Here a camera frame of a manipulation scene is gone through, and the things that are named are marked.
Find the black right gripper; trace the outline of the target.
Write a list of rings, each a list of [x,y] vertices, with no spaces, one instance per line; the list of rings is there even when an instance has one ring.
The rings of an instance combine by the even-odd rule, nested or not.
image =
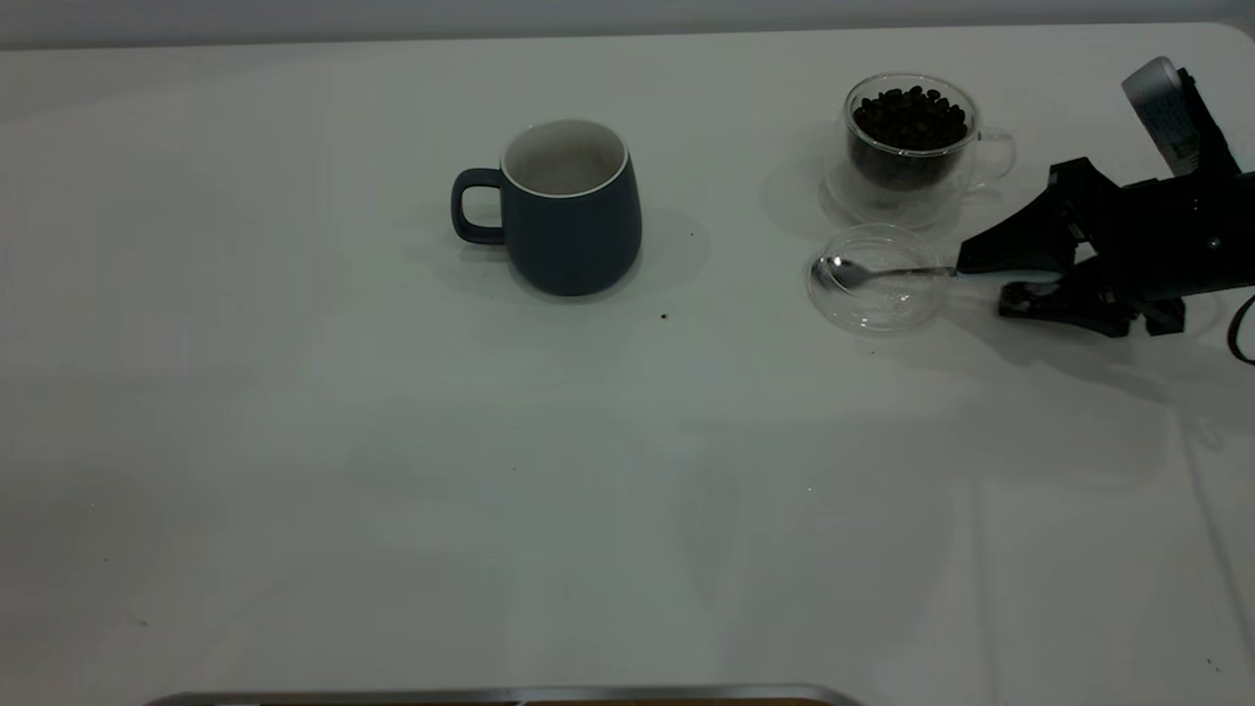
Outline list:
[[[1077,247],[1094,237],[1098,260],[1073,267]],[[1089,158],[1073,158],[1050,166],[1045,189],[1017,214],[965,240],[956,273],[1060,277],[1003,285],[1001,319],[1124,339],[1141,313],[1152,336],[1182,334],[1183,298],[1254,282],[1254,176],[1180,176],[1119,189]]]

